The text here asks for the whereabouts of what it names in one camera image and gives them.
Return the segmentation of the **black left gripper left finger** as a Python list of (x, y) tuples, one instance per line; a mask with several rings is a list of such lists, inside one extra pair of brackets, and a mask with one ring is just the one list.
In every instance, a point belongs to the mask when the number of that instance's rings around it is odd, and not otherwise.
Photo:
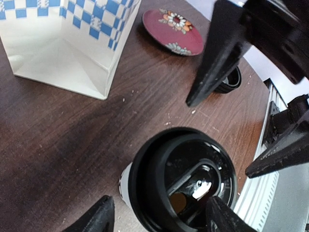
[(115, 206), (112, 196), (104, 195), (64, 232), (113, 232)]

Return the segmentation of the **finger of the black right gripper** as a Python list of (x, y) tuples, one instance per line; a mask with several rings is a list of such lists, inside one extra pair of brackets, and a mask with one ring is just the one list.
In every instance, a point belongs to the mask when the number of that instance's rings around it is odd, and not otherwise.
[(263, 176), (309, 161), (309, 117), (302, 116), (245, 170), (248, 178)]

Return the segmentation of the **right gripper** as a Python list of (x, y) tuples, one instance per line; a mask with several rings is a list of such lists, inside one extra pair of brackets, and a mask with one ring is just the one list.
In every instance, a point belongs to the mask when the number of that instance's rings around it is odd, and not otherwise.
[(309, 77), (309, 2), (248, 0), (243, 7), (229, 0), (214, 4), (202, 62), (187, 96), (195, 107), (236, 68), (249, 50), (248, 40), (294, 84)]

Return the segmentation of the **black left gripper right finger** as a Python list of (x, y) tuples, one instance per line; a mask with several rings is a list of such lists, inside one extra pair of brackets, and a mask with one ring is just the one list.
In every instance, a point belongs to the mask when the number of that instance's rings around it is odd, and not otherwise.
[(207, 200), (206, 222), (208, 232), (256, 232), (218, 196)]

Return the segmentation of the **blue checkered paper bag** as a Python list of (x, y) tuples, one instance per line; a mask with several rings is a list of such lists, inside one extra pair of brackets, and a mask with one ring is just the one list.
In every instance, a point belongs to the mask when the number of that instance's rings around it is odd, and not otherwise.
[(14, 75), (105, 100), (138, 0), (3, 0), (0, 37)]

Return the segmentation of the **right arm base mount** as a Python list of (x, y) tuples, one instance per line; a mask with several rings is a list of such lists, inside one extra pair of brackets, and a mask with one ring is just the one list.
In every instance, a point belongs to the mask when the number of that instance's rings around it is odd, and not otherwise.
[(296, 123), (309, 110), (309, 95), (304, 94), (288, 103), (287, 109), (280, 111), (279, 103), (270, 102), (263, 143), (272, 145), (292, 124)]

